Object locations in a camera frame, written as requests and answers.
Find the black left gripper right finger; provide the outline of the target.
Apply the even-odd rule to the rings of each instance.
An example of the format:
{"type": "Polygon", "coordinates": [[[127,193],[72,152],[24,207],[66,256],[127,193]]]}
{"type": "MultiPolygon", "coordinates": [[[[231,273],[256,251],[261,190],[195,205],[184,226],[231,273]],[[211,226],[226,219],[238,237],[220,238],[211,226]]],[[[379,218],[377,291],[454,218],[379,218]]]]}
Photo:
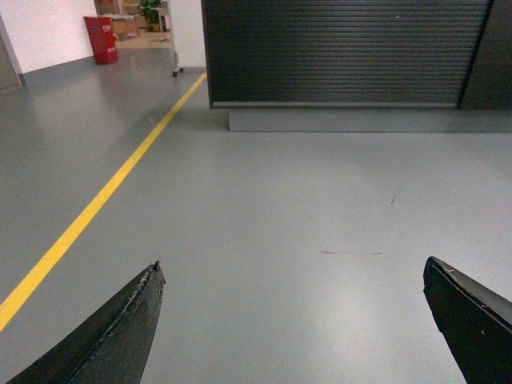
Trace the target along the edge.
{"type": "Polygon", "coordinates": [[[438,330],[468,383],[511,382],[511,302],[436,257],[423,292],[438,330]]]}

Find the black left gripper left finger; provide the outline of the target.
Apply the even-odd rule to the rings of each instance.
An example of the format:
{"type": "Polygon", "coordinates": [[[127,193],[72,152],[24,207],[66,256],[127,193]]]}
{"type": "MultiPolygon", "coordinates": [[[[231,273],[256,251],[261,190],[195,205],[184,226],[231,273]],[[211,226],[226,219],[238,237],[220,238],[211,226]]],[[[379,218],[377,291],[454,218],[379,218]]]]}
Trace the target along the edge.
{"type": "Polygon", "coordinates": [[[160,317],[156,261],[11,383],[140,383],[160,317]]]}

